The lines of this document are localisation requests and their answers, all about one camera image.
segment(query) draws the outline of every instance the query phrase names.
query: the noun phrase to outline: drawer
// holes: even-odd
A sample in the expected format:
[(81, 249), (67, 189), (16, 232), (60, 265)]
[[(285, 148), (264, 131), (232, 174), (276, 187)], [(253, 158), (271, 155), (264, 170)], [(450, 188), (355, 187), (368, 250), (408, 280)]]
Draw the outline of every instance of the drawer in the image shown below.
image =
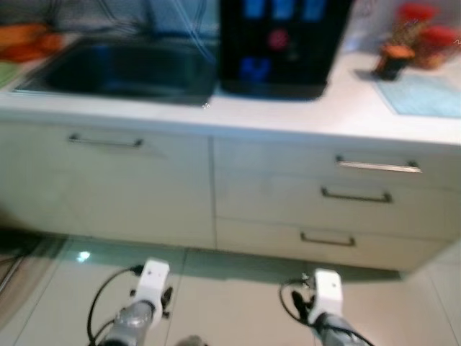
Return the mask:
[(447, 243), (217, 219), (218, 249), (315, 262), (412, 270)]
[(217, 215), (249, 221), (450, 240), (459, 236), (456, 195), (359, 181), (216, 171)]
[(312, 148), (270, 142), (215, 140), (215, 164), (228, 169), (341, 177), (461, 190), (461, 155)]

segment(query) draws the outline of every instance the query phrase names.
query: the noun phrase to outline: black appliance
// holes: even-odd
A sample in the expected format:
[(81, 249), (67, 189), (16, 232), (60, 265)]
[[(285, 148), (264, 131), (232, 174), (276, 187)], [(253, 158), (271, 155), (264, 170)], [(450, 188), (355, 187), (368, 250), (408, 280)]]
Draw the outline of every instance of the black appliance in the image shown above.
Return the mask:
[(224, 90), (312, 99), (327, 85), (353, 0), (220, 0)]

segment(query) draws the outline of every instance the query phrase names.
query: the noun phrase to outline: metal handle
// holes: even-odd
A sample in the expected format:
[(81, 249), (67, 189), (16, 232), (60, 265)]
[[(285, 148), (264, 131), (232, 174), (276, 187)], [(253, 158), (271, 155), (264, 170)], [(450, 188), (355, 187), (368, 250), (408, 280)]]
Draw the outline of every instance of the metal handle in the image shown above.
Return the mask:
[(393, 199), (390, 193), (384, 192), (381, 198), (362, 197), (362, 196), (349, 196), (349, 195), (336, 195), (330, 193), (326, 187), (321, 188), (322, 196), (327, 198), (338, 198), (340, 200), (359, 200), (362, 202), (375, 202), (375, 203), (392, 203)]
[(84, 139), (78, 133), (74, 133), (70, 135), (68, 140), (71, 143), (89, 144), (91, 146), (116, 146), (119, 148), (131, 148), (131, 149), (140, 148), (144, 144), (144, 140), (142, 139), (137, 139), (133, 143), (119, 143), (119, 142), (111, 142), (111, 141), (98, 141), (98, 140), (93, 140), (93, 139)]
[(325, 244), (325, 245), (334, 245), (337, 247), (355, 247), (357, 243), (355, 242), (354, 237), (349, 237), (347, 242), (342, 241), (330, 241), (330, 240), (318, 240), (318, 239), (310, 239), (308, 238), (304, 232), (300, 233), (301, 241), (305, 243), (316, 243), (316, 244)]
[(371, 164), (368, 162), (345, 161), (343, 156), (336, 157), (336, 164), (343, 168), (371, 169), (375, 171), (422, 173), (415, 161), (409, 161), (408, 166), (398, 166), (393, 164)]

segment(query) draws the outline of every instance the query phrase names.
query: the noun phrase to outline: light blue mat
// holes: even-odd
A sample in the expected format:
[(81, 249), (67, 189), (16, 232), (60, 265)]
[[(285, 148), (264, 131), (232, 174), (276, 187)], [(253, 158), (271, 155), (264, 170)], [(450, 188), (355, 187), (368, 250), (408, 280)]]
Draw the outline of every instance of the light blue mat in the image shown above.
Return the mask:
[(461, 91), (442, 77), (404, 74), (397, 81), (376, 84), (398, 114), (461, 117)]

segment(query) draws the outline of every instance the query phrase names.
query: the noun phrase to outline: kitchen counter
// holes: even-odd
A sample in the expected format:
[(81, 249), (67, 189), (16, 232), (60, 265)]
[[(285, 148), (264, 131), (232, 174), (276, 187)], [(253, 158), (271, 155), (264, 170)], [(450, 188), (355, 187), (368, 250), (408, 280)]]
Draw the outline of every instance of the kitchen counter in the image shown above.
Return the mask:
[[(363, 146), (405, 145), (419, 150), (423, 146), (430, 151), (460, 151), (461, 119), (396, 114), (374, 83), (359, 77), (367, 76), (376, 61), (376, 56), (366, 53), (340, 56), (329, 87), (315, 101), (238, 97), (218, 87), (204, 107), (10, 92), (19, 77), (16, 83), (0, 92), (0, 120), (270, 138), (271, 141), (353, 141)], [(36, 65), (24, 65), (24, 73)], [(409, 69), (406, 73), (420, 72)], [(424, 73), (444, 75), (458, 86), (461, 83), (459, 61), (452, 61), (440, 71)]]

